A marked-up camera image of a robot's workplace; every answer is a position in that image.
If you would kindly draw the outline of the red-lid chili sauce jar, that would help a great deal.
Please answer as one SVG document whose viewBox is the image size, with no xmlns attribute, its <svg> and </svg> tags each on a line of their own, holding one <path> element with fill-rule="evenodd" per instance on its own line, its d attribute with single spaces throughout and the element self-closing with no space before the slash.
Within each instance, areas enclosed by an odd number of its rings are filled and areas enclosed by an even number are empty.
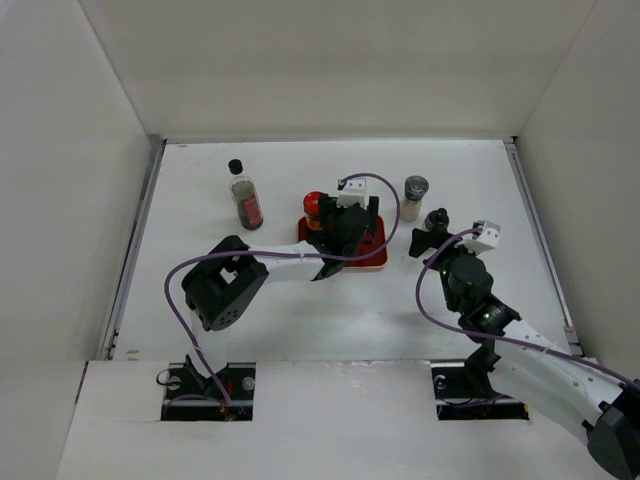
<svg viewBox="0 0 640 480">
<path fill-rule="evenodd" d="M 329 195 L 321 191 L 311 191 L 303 199 L 303 210 L 306 227 L 312 232 L 320 232 L 327 228 L 324 207 Z"/>
</svg>

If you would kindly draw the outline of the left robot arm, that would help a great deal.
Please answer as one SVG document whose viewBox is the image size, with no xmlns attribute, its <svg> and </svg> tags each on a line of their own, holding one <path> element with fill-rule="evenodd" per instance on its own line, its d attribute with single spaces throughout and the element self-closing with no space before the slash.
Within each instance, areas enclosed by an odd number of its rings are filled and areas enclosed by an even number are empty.
<svg viewBox="0 0 640 480">
<path fill-rule="evenodd" d="M 196 338 L 234 324 L 266 283 L 320 281 L 344 269 L 376 239 L 379 198 L 347 203 L 312 191 L 303 199 L 299 241 L 275 247 L 276 257 L 233 256 L 202 261 L 181 282 Z"/>
</svg>

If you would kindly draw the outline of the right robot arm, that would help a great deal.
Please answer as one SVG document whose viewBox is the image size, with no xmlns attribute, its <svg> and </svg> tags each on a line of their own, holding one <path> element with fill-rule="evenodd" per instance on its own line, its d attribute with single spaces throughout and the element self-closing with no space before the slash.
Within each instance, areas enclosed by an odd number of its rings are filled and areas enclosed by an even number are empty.
<svg viewBox="0 0 640 480">
<path fill-rule="evenodd" d="M 494 279 L 480 256 L 499 237 L 489 222 L 457 234 L 444 227 L 412 233 L 410 256 L 432 253 L 423 270 L 438 274 L 446 307 L 459 316 L 456 326 L 432 315 L 427 320 L 478 345 L 465 363 L 466 388 L 479 396 L 493 390 L 533 408 L 576 437 L 609 475 L 638 478 L 638 380 L 565 352 L 493 295 Z"/>
</svg>

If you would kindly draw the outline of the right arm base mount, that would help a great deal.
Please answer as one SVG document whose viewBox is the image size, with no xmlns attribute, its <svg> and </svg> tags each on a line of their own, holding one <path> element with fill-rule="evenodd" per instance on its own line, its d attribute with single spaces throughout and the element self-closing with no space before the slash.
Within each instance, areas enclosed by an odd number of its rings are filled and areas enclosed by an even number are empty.
<svg viewBox="0 0 640 480">
<path fill-rule="evenodd" d="M 530 419 L 526 405 L 496 392 L 488 379 L 498 356 L 480 346 L 466 360 L 430 364 L 436 414 L 441 421 Z"/>
</svg>

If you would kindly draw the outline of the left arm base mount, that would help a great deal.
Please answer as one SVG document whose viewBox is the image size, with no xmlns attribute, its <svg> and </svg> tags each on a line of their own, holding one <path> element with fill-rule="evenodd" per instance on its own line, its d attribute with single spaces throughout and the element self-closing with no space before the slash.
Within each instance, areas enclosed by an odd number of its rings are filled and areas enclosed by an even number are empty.
<svg viewBox="0 0 640 480">
<path fill-rule="evenodd" d="M 156 376 L 162 388 L 161 421 L 244 422 L 253 419 L 256 390 L 255 363 L 229 363 L 217 373 L 218 383 L 200 374 L 189 357 L 170 363 Z"/>
</svg>

